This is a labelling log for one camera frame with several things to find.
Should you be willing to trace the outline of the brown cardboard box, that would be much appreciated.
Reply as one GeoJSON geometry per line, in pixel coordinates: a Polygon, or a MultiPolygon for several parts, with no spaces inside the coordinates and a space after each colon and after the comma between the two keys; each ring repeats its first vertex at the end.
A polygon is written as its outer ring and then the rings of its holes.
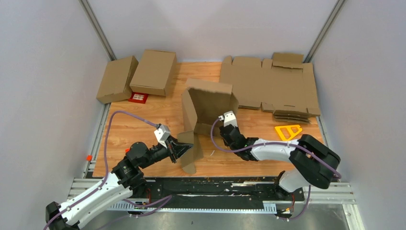
{"type": "Polygon", "coordinates": [[[226,112],[237,112],[239,102],[227,83],[187,79],[187,88],[181,94],[183,132],[178,142],[193,147],[180,157],[180,166],[187,174],[195,174],[195,161],[203,158],[199,135],[210,136],[214,121],[226,112]]]}

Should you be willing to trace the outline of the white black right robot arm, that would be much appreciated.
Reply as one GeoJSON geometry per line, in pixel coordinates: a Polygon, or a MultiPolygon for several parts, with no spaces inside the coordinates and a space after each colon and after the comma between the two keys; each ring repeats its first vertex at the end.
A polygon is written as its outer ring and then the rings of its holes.
{"type": "Polygon", "coordinates": [[[271,193],[279,200],[286,200],[294,191],[313,185],[327,189],[333,178],[341,178],[337,168],[340,157],[313,136],[303,134],[290,141],[268,141],[261,138],[246,138],[238,127],[220,127],[224,144],[245,161],[285,161],[294,169],[282,171],[275,180],[271,193]]]}

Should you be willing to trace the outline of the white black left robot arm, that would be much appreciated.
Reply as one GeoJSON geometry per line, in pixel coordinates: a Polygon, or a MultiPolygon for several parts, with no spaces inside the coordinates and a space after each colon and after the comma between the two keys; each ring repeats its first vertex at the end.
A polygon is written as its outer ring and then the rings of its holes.
{"type": "Polygon", "coordinates": [[[91,188],[70,201],[48,204],[44,229],[79,230],[118,201],[131,196],[143,197],[147,181],[141,170],[165,158],[175,163],[192,148],[193,144],[178,142],[172,136],[151,148],[143,142],[135,142],[112,171],[91,188]]]}

